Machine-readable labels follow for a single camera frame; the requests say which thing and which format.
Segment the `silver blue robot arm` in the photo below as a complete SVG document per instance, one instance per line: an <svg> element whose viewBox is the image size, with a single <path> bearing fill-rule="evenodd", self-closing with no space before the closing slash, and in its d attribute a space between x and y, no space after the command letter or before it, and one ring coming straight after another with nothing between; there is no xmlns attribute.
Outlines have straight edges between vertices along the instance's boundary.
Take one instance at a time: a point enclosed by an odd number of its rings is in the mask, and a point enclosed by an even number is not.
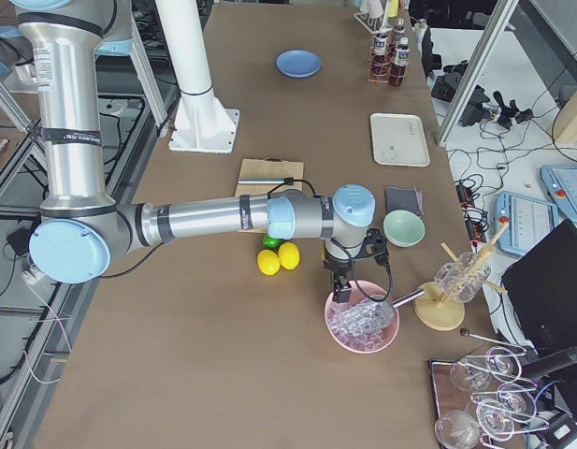
<svg viewBox="0 0 577 449"><path fill-rule="evenodd" d="M30 239L34 264L57 282L83 283L141 247L259 229L277 239L321 239L333 298L348 301L354 262L386 254L371 248L375 199L363 186L330 197L288 189L160 206L121 205L107 193L95 56L104 44L129 49L131 9L126 1L16 3L33 48L50 189Z"/></svg>

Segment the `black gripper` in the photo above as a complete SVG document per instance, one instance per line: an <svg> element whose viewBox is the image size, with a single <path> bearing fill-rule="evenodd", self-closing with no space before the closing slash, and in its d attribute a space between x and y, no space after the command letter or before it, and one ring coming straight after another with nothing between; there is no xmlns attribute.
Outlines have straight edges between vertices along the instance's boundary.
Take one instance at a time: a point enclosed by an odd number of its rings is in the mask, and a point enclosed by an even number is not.
<svg viewBox="0 0 577 449"><path fill-rule="evenodd" d="M348 302L352 286L348 280L352 272L353 260L358 255L358 246L348 246L336 239L326 240L323 247L322 260L324 268L332 273L332 300Z"/></svg>

